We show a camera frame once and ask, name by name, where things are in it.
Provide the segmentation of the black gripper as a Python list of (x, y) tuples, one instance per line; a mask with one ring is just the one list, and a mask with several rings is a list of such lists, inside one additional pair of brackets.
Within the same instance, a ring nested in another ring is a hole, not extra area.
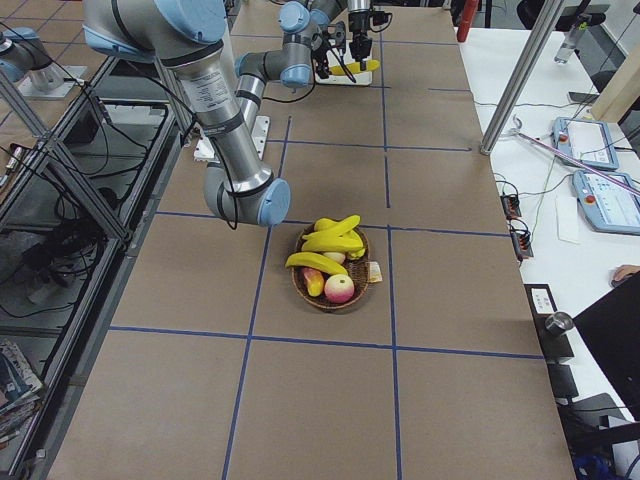
[(365, 42), (369, 39), (367, 36), (367, 31), (369, 29), (369, 11), (363, 9), (350, 11), (348, 13), (348, 27), (352, 35), (352, 42), (362, 44), (360, 46), (360, 70), (366, 71), (368, 59), (371, 54), (371, 43)]
[[(346, 51), (345, 23), (338, 21), (333, 27), (320, 27), (313, 35), (313, 59), (315, 75), (318, 79), (329, 79), (331, 76), (328, 56), (332, 55), (337, 62), (343, 59)], [(361, 61), (359, 45), (349, 43), (349, 50), (354, 62)]]

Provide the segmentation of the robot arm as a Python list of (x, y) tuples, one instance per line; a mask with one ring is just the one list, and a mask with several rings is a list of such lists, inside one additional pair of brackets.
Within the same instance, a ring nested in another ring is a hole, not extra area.
[(159, 61), (176, 75), (216, 154), (205, 174), (209, 209), (225, 220), (270, 227), (285, 219), (291, 192), (260, 159), (253, 142), (264, 88), (270, 81), (305, 87), (322, 28), (346, 7), (344, 1), (286, 3), (278, 18), (281, 48), (238, 58), (235, 87), (221, 63), (227, 30), (221, 1), (87, 1), (83, 28), (94, 50)]
[(368, 35), (376, 13), (369, 1), (286, 2), (278, 17), (281, 48), (247, 53), (235, 62), (236, 98), (246, 124), (253, 125), (270, 82), (295, 90), (331, 76), (355, 82), (376, 69)]

